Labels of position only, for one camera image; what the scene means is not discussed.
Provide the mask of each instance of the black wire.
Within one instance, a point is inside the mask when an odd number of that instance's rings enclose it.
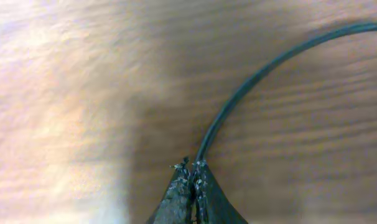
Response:
[[[216,137],[217,132],[219,131],[223,122],[227,119],[228,115],[233,111],[237,103],[264,77],[266,77],[272,70],[278,67],[280,64],[286,60],[292,58],[293,56],[302,53],[305,50],[308,50],[312,47],[315,47],[319,44],[333,40],[339,37],[346,35],[359,34],[362,32],[371,32],[377,31],[377,22],[368,22],[363,24],[354,24],[350,26],[337,29],[335,31],[329,32],[327,34],[321,35],[314,39],[310,39],[303,44],[300,44],[287,52],[276,57],[262,69],[257,71],[252,77],[249,77],[233,94],[233,96],[224,104],[216,118],[213,120],[211,126],[208,128],[207,133],[201,143],[200,149],[197,152],[195,158],[195,163],[205,159],[205,154],[207,153],[209,147],[212,145],[213,140]]]

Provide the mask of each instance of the thin cord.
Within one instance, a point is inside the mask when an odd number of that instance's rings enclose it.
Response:
[[[350,26],[343,27],[341,29],[337,29],[335,31],[329,32],[327,34],[321,35],[314,39],[310,39],[303,44],[300,44],[287,52],[281,54],[280,56],[276,57],[262,69],[257,71],[252,77],[249,77],[233,94],[233,96],[223,105],[222,109],[213,120],[211,126],[208,128],[207,133],[201,143],[200,149],[197,152],[197,156],[195,158],[195,163],[198,161],[202,161],[205,159],[205,154],[207,153],[209,147],[212,145],[213,140],[216,137],[217,132],[219,131],[223,122],[227,119],[228,115],[233,111],[234,107],[237,103],[256,85],[258,84],[264,77],[266,77],[272,70],[274,70],[277,66],[285,62],[286,60],[292,58],[293,56],[304,52],[312,47],[315,47],[319,44],[327,42],[329,40],[333,40],[339,37],[343,37],[346,35],[352,34],[359,34],[362,32],[371,32],[377,31],[377,22],[369,22],[364,24],[354,24]]]

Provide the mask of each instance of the tabletop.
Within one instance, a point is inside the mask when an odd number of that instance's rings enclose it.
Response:
[[[222,104],[377,1],[0,1],[0,223],[144,223]],[[377,223],[377,32],[279,67],[208,163],[250,223]]]

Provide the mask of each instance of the curved wire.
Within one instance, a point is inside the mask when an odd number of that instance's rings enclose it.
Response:
[[[368,22],[363,24],[354,24],[350,26],[337,29],[335,31],[329,32],[327,34],[321,35],[314,39],[310,39],[303,44],[297,45],[296,47],[288,50],[287,52],[276,57],[274,60],[265,65],[262,69],[257,71],[252,77],[249,77],[233,94],[233,96],[223,105],[222,109],[213,120],[211,126],[208,128],[207,133],[201,143],[200,149],[197,152],[195,158],[195,163],[205,159],[205,154],[207,153],[209,147],[211,146],[213,140],[216,137],[221,125],[226,120],[228,115],[233,111],[237,103],[264,77],[266,77],[272,70],[277,66],[285,62],[286,60],[292,58],[293,56],[315,47],[319,44],[333,40],[346,35],[359,34],[362,32],[377,31],[377,22]]]

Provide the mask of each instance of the wood grain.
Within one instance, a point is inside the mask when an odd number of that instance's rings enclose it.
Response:
[[[143,223],[232,92],[377,1],[0,1],[0,223]],[[377,32],[288,61],[209,164],[251,223],[377,223]]]

